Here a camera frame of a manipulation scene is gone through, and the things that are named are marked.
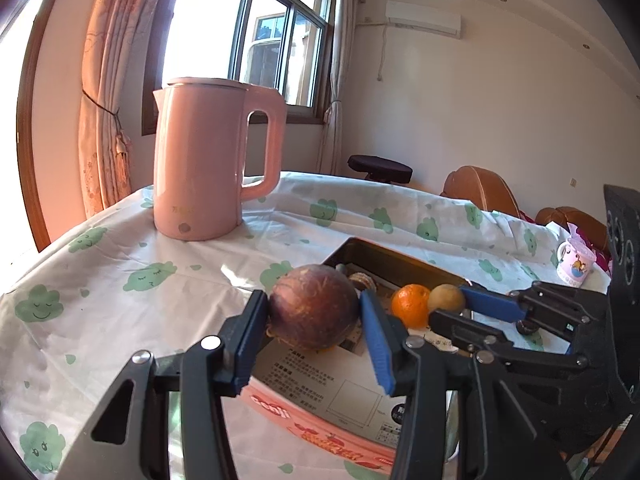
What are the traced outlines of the dark wrinkled passion fruit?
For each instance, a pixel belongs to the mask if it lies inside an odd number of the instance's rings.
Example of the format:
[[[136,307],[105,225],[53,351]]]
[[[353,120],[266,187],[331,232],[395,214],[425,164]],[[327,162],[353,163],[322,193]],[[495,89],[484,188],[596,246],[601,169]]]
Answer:
[[[539,326],[536,323],[529,320],[519,320],[518,322],[515,323],[515,326],[518,333],[523,336],[533,335],[534,333],[537,333],[539,330]]]

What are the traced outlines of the small yellow-green fruit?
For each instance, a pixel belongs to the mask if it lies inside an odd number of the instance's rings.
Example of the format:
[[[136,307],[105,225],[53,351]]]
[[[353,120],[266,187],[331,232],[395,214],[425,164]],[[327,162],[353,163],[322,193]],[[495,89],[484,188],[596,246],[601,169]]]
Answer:
[[[458,286],[441,284],[433,288],[427,300],[428,312],[445,310],[459,313],[465,309],[465,296]]]

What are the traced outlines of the large brown round fruit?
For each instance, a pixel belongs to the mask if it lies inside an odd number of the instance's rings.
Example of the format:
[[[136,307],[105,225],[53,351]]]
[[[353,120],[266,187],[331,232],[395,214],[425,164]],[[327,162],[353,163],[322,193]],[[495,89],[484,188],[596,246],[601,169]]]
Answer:
[[[298,350],[340,344],[360,318],[356,288],[324,264],[299,266],[277,279],[269,295],[267,334]]]

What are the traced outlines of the dark pinecone-like fruit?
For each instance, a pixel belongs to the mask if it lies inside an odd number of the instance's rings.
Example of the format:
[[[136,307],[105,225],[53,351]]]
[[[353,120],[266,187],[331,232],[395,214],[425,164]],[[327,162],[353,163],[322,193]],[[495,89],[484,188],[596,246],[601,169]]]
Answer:
[[[360,292],[363,292],[364,290],[372,290],[372,292],[378,291],[375,280],[368,274],[355,272],[350,274],[348,279],[357,290],[360,290]]]

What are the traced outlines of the pink cartoon cup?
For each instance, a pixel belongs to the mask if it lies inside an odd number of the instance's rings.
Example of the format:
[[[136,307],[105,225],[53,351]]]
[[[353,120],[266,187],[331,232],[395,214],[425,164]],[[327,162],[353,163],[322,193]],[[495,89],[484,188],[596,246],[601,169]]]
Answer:
[[[558,265],[555,271],[565,284],[579,288],[596,264],[597,256],[578,234],[577,226],[569,223],[568,228],[570,236],[556,250]]]

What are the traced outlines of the large orange mandarin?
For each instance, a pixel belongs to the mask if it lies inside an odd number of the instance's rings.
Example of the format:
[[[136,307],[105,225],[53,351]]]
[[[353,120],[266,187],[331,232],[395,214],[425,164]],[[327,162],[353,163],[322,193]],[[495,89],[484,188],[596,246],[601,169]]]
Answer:
[[[420,284],[409,284],[394,292],[390,300],[390,312],[399,318],[405,328],[412,330],[423,330],[427,328],[428,298],[431,291]]]

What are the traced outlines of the pink metal tin box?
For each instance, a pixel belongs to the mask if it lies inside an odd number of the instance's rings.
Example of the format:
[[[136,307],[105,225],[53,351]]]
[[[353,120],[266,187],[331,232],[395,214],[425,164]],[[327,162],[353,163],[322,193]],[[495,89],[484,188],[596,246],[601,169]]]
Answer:
[[[366,274],[382,307],[402,286],[460,286],[463,278],[434,264],[351,237],[325,263]],[[374,474],[389,474],[405,400],[391,398],[376,381],[361,328],[338,346],[297,351],[268,339],[258,352],[242,400],[303,441]]]

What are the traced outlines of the cloud pattern tablecloth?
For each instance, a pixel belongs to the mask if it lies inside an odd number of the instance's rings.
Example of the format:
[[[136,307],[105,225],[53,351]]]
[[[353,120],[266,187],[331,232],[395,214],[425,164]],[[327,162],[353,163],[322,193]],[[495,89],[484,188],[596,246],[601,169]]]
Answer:
[[[142,349],[186,350],[240,312],[255,288],[372,240],[496,292],[556,280],[567,230],[363,180],[287,172],[209,242],[155,229],[144,188],[62,235],[1,299],[1,426],[51,479],[106,388]]]

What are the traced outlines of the dark round stool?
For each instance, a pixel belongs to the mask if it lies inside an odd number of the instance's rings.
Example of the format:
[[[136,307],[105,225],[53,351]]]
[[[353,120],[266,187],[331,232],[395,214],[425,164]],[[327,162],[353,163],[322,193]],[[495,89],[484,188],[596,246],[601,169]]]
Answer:
[[[352,155],[347,166],[365,174],[367,180],[387,184],[408,184],[413,174],[412,168],[401,162],[374,155]]]

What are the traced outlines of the pink electric kettle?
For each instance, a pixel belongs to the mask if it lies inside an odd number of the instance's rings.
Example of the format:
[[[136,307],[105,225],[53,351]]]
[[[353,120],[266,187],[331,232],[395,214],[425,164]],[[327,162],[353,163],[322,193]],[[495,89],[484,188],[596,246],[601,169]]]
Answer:
[[[273,88],[230,79],[179,78],[153,92],[154,224],[174,240],[213,240],[242,223],[242,203],[280,180],[285,100]],[[267,117],[262,180],[245,185],[250,116]]]

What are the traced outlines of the white air conditioner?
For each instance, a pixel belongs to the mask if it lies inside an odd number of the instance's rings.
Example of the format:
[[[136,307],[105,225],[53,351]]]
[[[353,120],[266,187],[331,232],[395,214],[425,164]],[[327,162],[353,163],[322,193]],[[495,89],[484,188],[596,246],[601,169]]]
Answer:
[[[396,27],[432,32],[433,34],[460,38],[462,17],[460,14],[419,6],[418,4],[388,0],[386,20]]]

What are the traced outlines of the left pink curtain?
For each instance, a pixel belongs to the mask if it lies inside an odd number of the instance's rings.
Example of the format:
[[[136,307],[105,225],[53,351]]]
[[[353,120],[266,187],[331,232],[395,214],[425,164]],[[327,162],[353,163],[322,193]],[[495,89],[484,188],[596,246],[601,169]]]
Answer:
[[[131,193],[130,141],[119,118],[122,85],[137,36],[160,0],[94,0],[81,62],[78,159],[88,218]]]

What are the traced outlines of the right beige curtain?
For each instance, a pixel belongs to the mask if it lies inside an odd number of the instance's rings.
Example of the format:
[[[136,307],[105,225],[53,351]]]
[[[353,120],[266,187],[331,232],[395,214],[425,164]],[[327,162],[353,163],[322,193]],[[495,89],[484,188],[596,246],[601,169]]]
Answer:
[[[330,102],[324,113],[318,171],[337,174],[342,160],[343,96],[354,48],[357,10],[366,0],[336,0],[334,36],[330,68]]]

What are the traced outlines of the wooden door frame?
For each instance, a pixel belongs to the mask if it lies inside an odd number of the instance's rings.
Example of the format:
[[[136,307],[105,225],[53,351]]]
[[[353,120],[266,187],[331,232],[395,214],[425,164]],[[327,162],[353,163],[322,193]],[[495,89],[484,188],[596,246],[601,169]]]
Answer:
[[[30,31],[16,102],[17,170],[25,206],[26,218],[37,252],[51,244],[40,203],[35,172],[34,142],[32,142],[32,109],[35,79],[44,32],[56,0],[42,0]]]

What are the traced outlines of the window with dark frame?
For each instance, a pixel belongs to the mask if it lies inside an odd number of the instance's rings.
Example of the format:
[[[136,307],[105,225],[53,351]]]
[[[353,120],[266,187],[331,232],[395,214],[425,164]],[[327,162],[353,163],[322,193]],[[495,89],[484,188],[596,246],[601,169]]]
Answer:
[[[142,86],[143,134],[152,96],[179,76],[227,78],[278,90],[292,124],[318,124],[329,101],[335,0],[158,0]]]

